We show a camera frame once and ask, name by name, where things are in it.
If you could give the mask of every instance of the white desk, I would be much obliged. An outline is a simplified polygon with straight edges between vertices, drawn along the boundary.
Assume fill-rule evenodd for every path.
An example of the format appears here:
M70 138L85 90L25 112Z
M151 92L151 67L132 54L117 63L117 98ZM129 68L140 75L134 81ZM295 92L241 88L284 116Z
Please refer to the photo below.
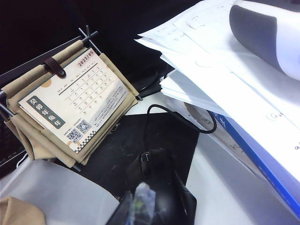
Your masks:
M164 95L157 93L127 114L146 113L151 104L167 106ZM151 112L163 111L153 108ZM186 186L197 198L195 225L300 224L264 182L209 135L199 136Z

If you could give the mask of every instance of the computer mouse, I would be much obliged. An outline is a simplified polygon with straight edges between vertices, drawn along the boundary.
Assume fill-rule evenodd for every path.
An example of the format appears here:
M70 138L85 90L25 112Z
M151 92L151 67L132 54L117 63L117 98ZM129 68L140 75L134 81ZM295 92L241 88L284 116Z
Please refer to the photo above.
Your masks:
M145 182L155 191L152 225L193 225L196 198L176 173L168 150L150 150L139 155L126 169L129 190Z
M236 0L229 18L242 45L300 81L300 0Z

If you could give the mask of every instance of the beige cloth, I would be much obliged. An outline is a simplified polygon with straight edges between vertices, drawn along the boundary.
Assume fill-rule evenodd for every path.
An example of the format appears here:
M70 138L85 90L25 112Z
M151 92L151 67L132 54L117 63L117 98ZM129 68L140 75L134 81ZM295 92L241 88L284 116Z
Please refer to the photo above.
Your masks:
M54 55L53 58L57 60L62 67L64 67L85 50L86 48L83 47L82 41L79 40L60 53ZM101 54L100 58L125 84L129 90L129 94L107 122L79 153L72 151L52 132L40 126L19 106L18 101L21 98L26 96L33 89L40 86L52 76L50 72L45 71L42 65L33 68L31 71L25 73L20 78L12 81L10 84L2 88L7 95L8 108L16 114L5 124L22 142L31 160L40 158L58 158L69 167L72 167L75 162L86 165L91 154L103 141L115 123L137 103L135 97L139 93L132 84L128 82L128 80L105 54Z
M1 225L45 225L45 216L36 206L13 197L1 199Z

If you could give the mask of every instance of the paper stack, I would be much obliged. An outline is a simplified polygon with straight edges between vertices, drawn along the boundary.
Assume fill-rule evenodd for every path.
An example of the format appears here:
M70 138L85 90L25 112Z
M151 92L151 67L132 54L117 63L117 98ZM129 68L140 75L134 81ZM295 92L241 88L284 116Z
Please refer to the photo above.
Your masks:
M201 1L136 41L160 51L178 71L161 82L165 95L232 118L288 172L300 193L300 82L236 40L229 24L233 4ZM285 191L281 196L300 217L300 195Z

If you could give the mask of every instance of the black mouse pad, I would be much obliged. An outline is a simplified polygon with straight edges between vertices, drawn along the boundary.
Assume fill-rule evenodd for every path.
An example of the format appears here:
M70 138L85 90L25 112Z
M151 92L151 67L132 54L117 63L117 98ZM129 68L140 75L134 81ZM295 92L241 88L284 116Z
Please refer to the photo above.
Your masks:
M139 154L145 152L143 149L145 120L146 114L123 116L91 155L87 165L81 166L79 174L120 199L128 190L125 174L127 166ZM171 152L175 169L184 184L187 182L198 135L198 132L168 113L152 113L149 116L147 126L149 148L165 148Z

